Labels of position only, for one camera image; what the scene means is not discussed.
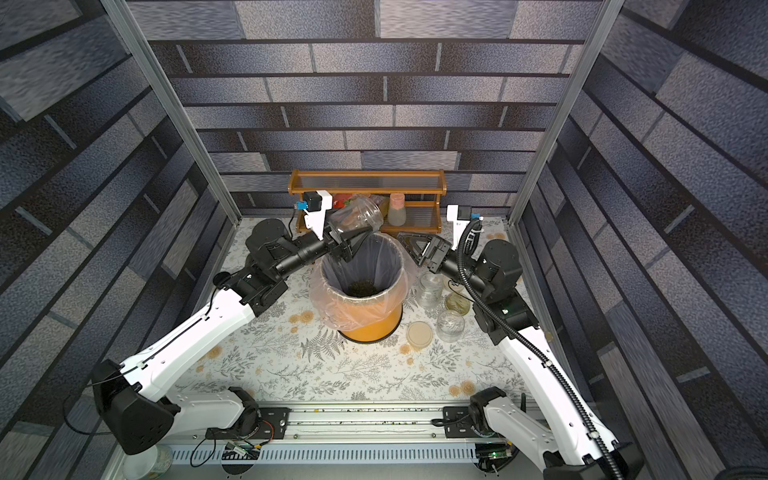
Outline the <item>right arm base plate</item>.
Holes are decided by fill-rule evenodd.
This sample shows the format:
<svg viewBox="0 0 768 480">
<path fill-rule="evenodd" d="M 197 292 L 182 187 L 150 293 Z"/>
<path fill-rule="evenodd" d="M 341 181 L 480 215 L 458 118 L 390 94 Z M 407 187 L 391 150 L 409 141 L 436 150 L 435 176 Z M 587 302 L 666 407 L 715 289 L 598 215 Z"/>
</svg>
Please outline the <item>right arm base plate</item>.
<svg viewBox="0 0 768 480">
<path fill-rule="evenodd" d="M 449 439 L 502 438 L 498 433 L 483 433 L 476 428 L 470 418 L 468 406 L 444 406 L 440 424 L 445 437 Z"/>
</svg>

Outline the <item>glass tea jar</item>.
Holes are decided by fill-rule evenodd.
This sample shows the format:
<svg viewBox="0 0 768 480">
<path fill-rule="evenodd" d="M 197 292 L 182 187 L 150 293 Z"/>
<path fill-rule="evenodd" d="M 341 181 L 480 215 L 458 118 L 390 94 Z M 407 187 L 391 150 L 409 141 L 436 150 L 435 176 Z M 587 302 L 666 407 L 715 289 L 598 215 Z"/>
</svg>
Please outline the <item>glass tea jar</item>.
<svg viewBox="0 0 768 480">
<path fill-rule="evenodd" d="M 454 310 L 445 310 L 436 320 L 437 337 L 445 343 L 457 342 L 464 334 L 465 325 L 462 315 Z"/>
</svg>

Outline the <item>green jar lid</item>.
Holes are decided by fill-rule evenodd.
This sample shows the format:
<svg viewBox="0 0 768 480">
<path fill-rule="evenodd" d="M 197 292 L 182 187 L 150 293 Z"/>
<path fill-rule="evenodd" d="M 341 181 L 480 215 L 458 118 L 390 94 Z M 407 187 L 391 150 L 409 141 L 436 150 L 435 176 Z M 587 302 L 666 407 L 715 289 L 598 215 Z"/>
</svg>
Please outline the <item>green jar lid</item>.
<svg viewBox="0 0 768 480">
<path fill-rule="evenodd" d="M 464 316 L 471 310 L 472 302 L 463 295 L 451 293 L 445 297 L 444 307 L 446 310 L 454 311 L 457 314 Z"/>
</svg>

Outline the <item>glass jar beige lid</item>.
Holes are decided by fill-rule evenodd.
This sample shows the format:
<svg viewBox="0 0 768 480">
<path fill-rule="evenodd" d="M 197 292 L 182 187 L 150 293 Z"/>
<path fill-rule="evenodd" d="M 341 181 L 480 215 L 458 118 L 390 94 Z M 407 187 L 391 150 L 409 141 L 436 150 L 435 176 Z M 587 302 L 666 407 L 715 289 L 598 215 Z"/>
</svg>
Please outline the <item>glass jar beige lid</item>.
<svg viewBox="0 0 768 480">
<path fill-rule="evenodd" d="M 442 276 L 425 272 L 419 278 L 417 303 L 425 310 L 436 309 L 443 301 L 444 283 Z"/>
</svg>

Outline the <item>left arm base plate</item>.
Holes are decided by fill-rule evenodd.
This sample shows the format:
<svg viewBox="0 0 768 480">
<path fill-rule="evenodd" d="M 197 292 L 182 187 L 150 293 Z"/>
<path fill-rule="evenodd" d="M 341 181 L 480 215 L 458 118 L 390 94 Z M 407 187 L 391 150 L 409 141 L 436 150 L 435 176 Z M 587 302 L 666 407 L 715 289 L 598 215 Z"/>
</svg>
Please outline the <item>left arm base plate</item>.
<svg viewBox="0 0 768 480">
<path fill-rule="evenodd" d="M 246 409 L 229 428 L 208 428 L 206 440 L 282 440 L 291 410 L 285 407 Z"/>
</svg>

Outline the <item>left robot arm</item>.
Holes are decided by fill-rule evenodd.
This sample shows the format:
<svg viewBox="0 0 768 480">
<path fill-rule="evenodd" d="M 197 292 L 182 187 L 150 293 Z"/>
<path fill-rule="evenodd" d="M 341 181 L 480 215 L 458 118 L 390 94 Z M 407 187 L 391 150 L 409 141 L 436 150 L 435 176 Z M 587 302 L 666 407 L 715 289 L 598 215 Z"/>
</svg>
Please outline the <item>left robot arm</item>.
<svg viewBox="0 0 768 480">
<path fill-rule="evenodd" d="M 240 387 L 174 399 L 180 376 L 234 331 L 266 312 L 288 289 L 289 276 L 325 255 L 350 261 L 381 227 L 378 221 L 292 238 L 278 219 L 258 223 L 246 240 L 245 266 L 220 272 L 209 302 L 154 344 L 121 363 L 105 360 L 92 372 L 97 412 L 128 455 L 169 435 L 203 430 L 209 440 L 246 438 L 261 423 L 257 402 Z"/>
</svg>

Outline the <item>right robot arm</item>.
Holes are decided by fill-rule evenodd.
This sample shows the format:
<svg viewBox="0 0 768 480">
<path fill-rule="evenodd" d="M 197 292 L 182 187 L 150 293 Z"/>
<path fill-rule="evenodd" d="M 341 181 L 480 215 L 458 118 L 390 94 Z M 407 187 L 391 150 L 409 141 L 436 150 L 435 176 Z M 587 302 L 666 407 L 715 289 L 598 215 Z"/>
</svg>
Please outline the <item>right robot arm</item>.
<svg viewBox="0 0 768 480">
<path fill-rule="evenodd" d="M 497 434 L 526 456 L 546 479 L 634 479 L 644 460 L 594 414 L 551 352 L 540 324 L 520 297 L 519 254 L 506 240 L 490 240 L 478 258 L 472 221 L 456 245 L 436 236 L 400 233 L 398 241 L 419 267 L 460 283 L 472 300 L 475 321 L 511 362 L 544 416 L 537 421 L 497 387 L 470 399 L 473 429 Z"/>
</svg>

